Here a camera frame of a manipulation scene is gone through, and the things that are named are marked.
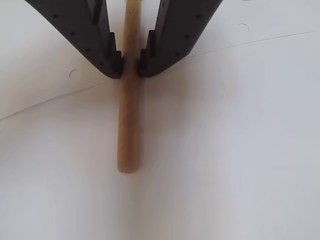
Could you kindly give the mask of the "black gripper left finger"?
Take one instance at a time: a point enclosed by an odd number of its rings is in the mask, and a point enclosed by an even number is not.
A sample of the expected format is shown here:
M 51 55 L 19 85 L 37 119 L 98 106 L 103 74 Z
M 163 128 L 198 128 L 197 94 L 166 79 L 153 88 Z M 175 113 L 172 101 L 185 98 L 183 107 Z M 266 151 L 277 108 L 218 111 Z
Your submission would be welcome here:
M 94 67 L 111 79 L 122 73 L 122 53 L 110 31 L 105 0 L 28 0 Z

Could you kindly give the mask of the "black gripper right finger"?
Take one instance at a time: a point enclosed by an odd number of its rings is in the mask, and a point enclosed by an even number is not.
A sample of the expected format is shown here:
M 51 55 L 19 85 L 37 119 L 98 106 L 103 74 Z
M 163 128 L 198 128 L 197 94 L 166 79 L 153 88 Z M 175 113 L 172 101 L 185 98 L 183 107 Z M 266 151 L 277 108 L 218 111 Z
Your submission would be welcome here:
M 221 0 L 161 0 L 154 30 L 140 51 L 139 74 L 154 77 L 186 57 Z

